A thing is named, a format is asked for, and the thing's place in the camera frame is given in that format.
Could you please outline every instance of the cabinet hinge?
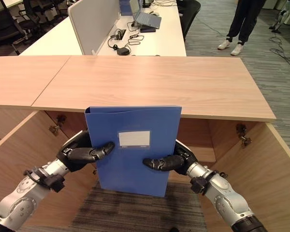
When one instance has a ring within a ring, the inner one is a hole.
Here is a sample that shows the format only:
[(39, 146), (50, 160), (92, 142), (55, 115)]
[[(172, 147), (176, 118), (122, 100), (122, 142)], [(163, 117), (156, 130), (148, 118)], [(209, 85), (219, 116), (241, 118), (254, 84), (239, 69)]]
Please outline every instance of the cabinet hinge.
[(246, 137), (246, 131), (247, 131), (246, 125), (241, 123), (236, 125), (236, 133), (239, 139), (242, 141), (242, 148), (245, 148), (252, 142), (250, 138)]
[(49, 130), (55, 135), (58, 135), (59, 129), (62, 127), (64, 122), (66, 121), (66, 116), (65, 115), (58, 115), (56, 118), (57, 124), (55, 126), (49, 126)]

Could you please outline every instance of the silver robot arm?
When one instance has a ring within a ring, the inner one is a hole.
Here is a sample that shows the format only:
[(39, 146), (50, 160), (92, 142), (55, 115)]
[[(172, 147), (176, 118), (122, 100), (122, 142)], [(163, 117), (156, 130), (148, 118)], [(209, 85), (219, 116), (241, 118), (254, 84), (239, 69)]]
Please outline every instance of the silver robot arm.
[(30, 171), (25, 170), (26, 177), (0, 202), (0, 232), (17, 231), (51, 190), (59, 192), (64, 188), (64, 176), (67, 173), (103, 159), (114, 146), (114, 143), (109, 142), (94, 149), (88, 131), (81, 131), (64, 144), (56, 160)]
[(51, 189), (42, 184), (37, 172), (43, 173), (46, 178), (57, 175), (63, 177), (69, 169), (56, 159), (28, 172), (30, 177), (26, 176), (14, 191), (0, 202), (0, 225), (17, 231), (33, 215), (40, 201), (48, 195)]
[(272, 32), (280, 33), (278, 29), (290, 16), (290, 0), (287, 0), (282, 10), (277, 14), (274, 23), (269, 27)]
[(192, 151), (176, 141), (174, 154), (161, 159), (144, 159), (147, 167), (175, 170), (191, 178), (191, 189), (205, 195), (234, 232), (267, 232), (249, 208), (247, 201), (235, 192), (223, 173), (212, 171), (198, 163)]

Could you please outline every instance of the shoe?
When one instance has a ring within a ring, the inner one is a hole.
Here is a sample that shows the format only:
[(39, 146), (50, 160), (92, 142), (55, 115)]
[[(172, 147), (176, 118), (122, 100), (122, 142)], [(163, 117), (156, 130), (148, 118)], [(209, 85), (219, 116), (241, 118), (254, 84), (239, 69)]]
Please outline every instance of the shoe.
[(232, 56), (237, 56), (238, 54), (241, 53), (241, 51), (243, 50), (244, 45), (238, 44), (235, 49), (231, 52)]
[(225, 40), (221, 45), (218, 46), (218, 50), (224, 50), (227, 47), (230, 47), (230, 41), (229, 40)]

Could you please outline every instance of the laptop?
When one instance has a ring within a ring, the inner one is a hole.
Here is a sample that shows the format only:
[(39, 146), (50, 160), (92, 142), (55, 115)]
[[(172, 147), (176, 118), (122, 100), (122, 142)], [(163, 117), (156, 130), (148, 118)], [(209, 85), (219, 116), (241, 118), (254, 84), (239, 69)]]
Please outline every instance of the laptop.
[(135, 22), (156, 29), (160, 28), (161, 17), (141, 12), (138, 0), (130, 0), (130, 7)]

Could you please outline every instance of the robot finger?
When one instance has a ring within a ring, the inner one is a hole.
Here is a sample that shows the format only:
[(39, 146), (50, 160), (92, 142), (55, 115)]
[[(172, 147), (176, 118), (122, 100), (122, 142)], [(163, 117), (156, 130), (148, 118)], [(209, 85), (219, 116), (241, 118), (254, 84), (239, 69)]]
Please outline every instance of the robot finger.
[(71, 149), (67, 153), (67, 158), (74, 163), (94, 163), (110, 154), (114, 147), (113, 142), (108, 142), (99, 148), (79, 147)]
[(171, 155), (161, 159), (143, 159), (143, 164), (158, 171), (170, 171), (184, 165), (184, 159), (178, 155)]

